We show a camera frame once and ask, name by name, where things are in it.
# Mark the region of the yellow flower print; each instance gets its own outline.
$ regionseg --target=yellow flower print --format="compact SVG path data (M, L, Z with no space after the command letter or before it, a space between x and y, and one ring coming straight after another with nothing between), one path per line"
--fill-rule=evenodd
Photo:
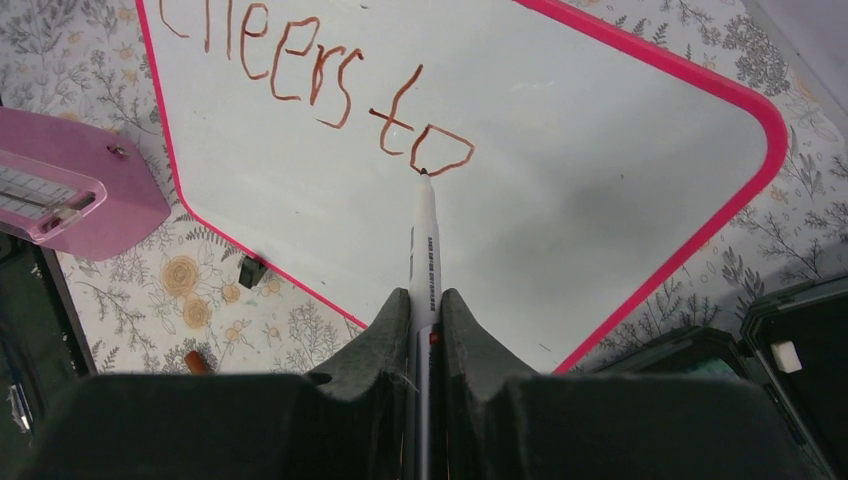
M73 120L74 122L79 122L79 115L74 112L62 112L59 115L56 115L59 118L63 118L65 120Z
M194 297L186 300L183 307L183 320L190 328L199 329L209 324L209 318L212 312L209 311L209 305L200 298Z
M769 190L769 196L775 202L785 203L789 205L789 192L781 190L777 185L772 185Z
M259 295L262 295L263 297L268 297L272 294L282 296L282 294L280 293L280 290L282 290L284 283L282 279L272 277L267 280L263 279L263 282L264 285L259 289Z
M118 52L118 56L121 57L121 60L127 60L135 54L132 46L128 47L123 43L121 44L121 48L116 48L115 51Z
M15 61L15 65L17 65L18 71L21 73L27 73L30 70L35 69L35 65L27 65L26 63Z
M224 285L221 288L221 296L224 297L224 301L227 304L236 303L239 297L241 297L241 290L234 283Z
M704 54L704 62L701 63L701 66L706 68L707 70L715 70L716 69L715 57L716 57L715 55L710 57L705 53Z
M243 343L248 347L253 348L253 345L251 345L247 341L247 338L245 338L244 334L241 333L242 330L249 327L251 323L252 322L250 320L236 320L230 328L224 331L224 338L227 339L225 352L232 352L237 343Z
M816 96L813 95L813 92L810 91L810 88L807 87L807 84L804 83L803 80L801 80L801 77L795 77L795 88L798 90L798 93L800 93L801 96L804 97L804 100L810 103L818 103L818 100L816 100Z
M268 341L268 348L271 348L271 340L272 339L277 340L277 341L282 341L282 339L283 339L280 336L280 329L278 329L277 327L272 327L272 326L268 325L267 323L265 324L265 329L262 330L262 333L265 334L265 339Z
M118 19L123 20L127 23L127 25L129 25L130 22L134 22L136 18L138 18L138 16L136 15L134 8L127 8L122 6L118 9Z
M136 70L121 70L124 72L124 76L122 78L123 81L129 83L132 86L138 82L138 71Z
M171 259L162 269L162 286L174 297L186 296L194 292L199 276L197 263L189 257L180 255Z

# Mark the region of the whiteboard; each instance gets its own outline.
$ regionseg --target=whiteboard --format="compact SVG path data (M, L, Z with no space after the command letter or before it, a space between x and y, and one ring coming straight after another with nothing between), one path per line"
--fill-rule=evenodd
M141 0L177 187L365 323L409 281L411 167L442 281L569 366L777 173L762 97L545 0Z

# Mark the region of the floral tablecloth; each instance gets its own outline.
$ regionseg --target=floral tablecloth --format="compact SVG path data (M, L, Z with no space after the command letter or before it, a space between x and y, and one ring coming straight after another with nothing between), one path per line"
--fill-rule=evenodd
M761 92L791 131L779 177L583 367L680 325L736 331L747 305L763 294L845 270L844 139L739 0L568 3ZM186 372L183 356L199 350L220 371L302 372L359 332L273 274L251 290L239 286L239 252L180 205L130 0L0 0L0 95L7 107L132 139L172 205L161 227L118 257L91 262L60 255L99 371ZM570 353L556 339L540 347L549 351L551 369Z

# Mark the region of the pink object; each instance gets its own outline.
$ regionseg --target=pink object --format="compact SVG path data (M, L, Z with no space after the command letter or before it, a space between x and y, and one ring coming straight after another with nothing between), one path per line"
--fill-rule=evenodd
M126 138L0 108L0 230L105 260L143 240L169 213L150 170Z

